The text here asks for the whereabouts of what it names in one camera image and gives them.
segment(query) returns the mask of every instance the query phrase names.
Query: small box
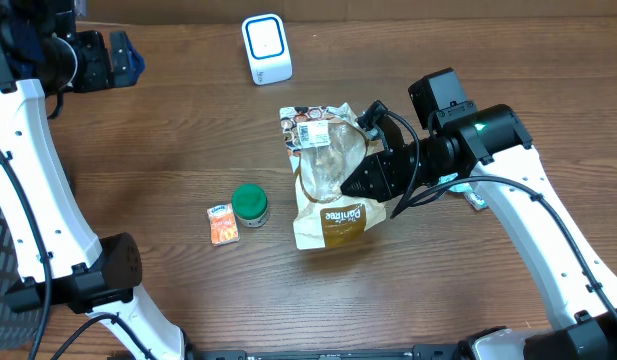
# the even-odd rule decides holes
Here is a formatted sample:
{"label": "small box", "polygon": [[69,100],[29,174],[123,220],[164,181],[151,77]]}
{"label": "small box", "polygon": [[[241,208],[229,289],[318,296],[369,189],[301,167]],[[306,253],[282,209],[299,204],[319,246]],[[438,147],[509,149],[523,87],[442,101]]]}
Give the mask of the small box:
{"label": "small box", "polygon": [[257,85],[290,79],[292,63],[284,23],[275,14],[253,16],[241,25],[246,53]]}
{"label": "small box", "polygon": [[239,241],[239,230],[231,204],[217,205],[208,209],[208,220],[210,220],[210,241],[213,245]]}

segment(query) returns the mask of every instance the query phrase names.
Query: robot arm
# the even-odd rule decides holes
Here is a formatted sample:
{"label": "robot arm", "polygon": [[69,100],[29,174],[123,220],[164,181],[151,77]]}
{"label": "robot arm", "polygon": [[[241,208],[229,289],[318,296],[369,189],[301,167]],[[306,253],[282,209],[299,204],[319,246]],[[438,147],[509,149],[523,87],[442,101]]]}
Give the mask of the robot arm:
{"label": "robot arm", "polygon": [[[555,209],[597,284],[590,283],[585,271],[582,274],[582,264],[575,257],[573,246],[566,241],[564,233],[542,205],[510,185],[471,183],[503,224],[539,288],[547,317],[555,331],[553,340],[549,341],[561,341],[564,334],[571,336],[592,318],[596,321],[594,325],[603,328],[603,332],[600,327],[596,328],[602,336],[598,339],[590,335],[578,340],[593,341],[590,339],[594,338],[595,345],[597,341],[606,345],[616,342],[617,277],[590,247],[555,194],[539,154],[532,146],[532,139],[517,115],[505,105],[477,111],[474,102],[467,100],[452,69],[428,75],[408,91],[421,125],[428,129],[430,137],[419,144],[405,144],[401,132],[390,119],[395,115],[376,101],[359,117],[358,123],[376,139],[382,140],[384,151],[367,156],[342,184],[342,193],[378,201],[402,194],[409,198],[415,187],[433,186],[440,176],[453,173],[458,173],[459,178],[465,178],[466,182],[474,176],[497,176],[530,187]],[[402,202],[393,217],[405,209],[401,205]],[[610,304],[601,301],[604,296]],[[471,342],[471,346],[474,345],[471,358],[523,359],[522,351],[534,351],[532,346],[525,350],[523,346],[524,341],[532,343],[527,339],[532,335],[535,334],[519,336],[501,332],[497,336],[484,335],[483,341]],[[512,346],[497,344],[508,339]],[[589,346],[589,343],[572,340],[565,344],[576,347],[574,351],[580,351],[577,350],[579,346],[586,351],[594,349],[593,354],[599,355],[598,348]]]}
{"label": "robot arm", "polygon": [[52,279],[44,276],[28,218],[0,164],[0,206],[15,239],[21,278],[6,300],[15,312],[39,308],[50,282],[52,304],[68,304],[90,317],[114,315],[102,323],[134,357],[183,359],[182,331],[162,315],[141,283],[135,241],[128,234],[100,240],[79,211],[46,117],[49,94],[134,85],[143,61],[125,33],[114,33],[113,72],[101,34],[75,31],[72,1],[46,5],[42,15],[33,15],[17,2],[0,1],[0,152],[30,203],[52,273]]}
{"label": "robot arm", "polygon": [[[617,308],[617,277],[590,247],[557,197],[537,150],[518,145],[493,154],[493,160],[488,165],[478,163],[471,176],[499,176],[524,183],[541,193],[566,224],[595,278]],[[530,201],[522,191],[503,184],[479,182],[472,186],[493,210],[530,270],[553,329],[576,324],[577,314],[584,310],[592,317],[607,311],[595,292],[588,290],[588,279],[582,274],[570,246],[540,204]]]}

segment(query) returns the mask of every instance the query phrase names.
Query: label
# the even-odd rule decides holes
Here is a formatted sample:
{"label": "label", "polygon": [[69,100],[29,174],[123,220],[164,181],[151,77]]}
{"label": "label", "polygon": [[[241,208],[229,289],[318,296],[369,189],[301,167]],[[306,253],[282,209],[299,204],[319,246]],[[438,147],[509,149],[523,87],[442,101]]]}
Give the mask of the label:
{"label": "label", "polygon": [[261,216],[256,219],[246,220],[246,219],[240,218],[239,215],[237,215],[237,220],[239,220],[240,223],[242,223],[244,226],[247,226],[247,227],[263,226],[266,223],[266,221],[268,221],[269,218],[270,218],[270,211],[268,211],[268,208],[266,208],[266,211],[264,211],[264,213],[261,214]]}
{"label": "label", "polygon": [[307,121],[297,124],[299,142],[303,149],[330,145],[328,120]]}
{"label": "label", "polygon": [[226,206],[226,205],[217,205],[214,208],[209,209],[208,213],[211,216],[219,217],[219,216],[226,215],[227,210],[228,210],[228,206]]}
{"label": "label", "polygon": [[363,234],[366,228],[366,207],[363,204],[321,209],[320,216],[326,247],[352,240]]}

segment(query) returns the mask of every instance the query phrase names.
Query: orange package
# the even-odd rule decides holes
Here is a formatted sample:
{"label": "orange package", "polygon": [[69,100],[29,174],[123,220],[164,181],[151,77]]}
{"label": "orange package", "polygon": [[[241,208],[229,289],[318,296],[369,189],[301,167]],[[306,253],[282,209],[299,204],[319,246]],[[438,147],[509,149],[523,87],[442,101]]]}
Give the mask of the orange package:
{"label": "orange package", "polygon": [[239,231],[232,204],[217,205],[208,209],[208,219],[210,220],[210,240],[213,245],[239,241]]}

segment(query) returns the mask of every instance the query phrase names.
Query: snack bag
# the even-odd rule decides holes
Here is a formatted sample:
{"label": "snack bag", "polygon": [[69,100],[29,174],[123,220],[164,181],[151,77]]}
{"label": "snack bag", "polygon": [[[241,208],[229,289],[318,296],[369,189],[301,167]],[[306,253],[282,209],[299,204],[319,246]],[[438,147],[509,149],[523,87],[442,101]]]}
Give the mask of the snack bag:
{"label": "snack bag", "polygon": [[381,149],[368,140],[348,104],[286,107],[279,116],[295,175],[298,249],[337,246],[386,219],[383,204],[344,196],[339,189],[366,155]]}
{"label": "snack bag", "polygon": [[239,241],[239,231],[232,204],[217,205],[208,209],[210,220],[210,241],[219,246]]}

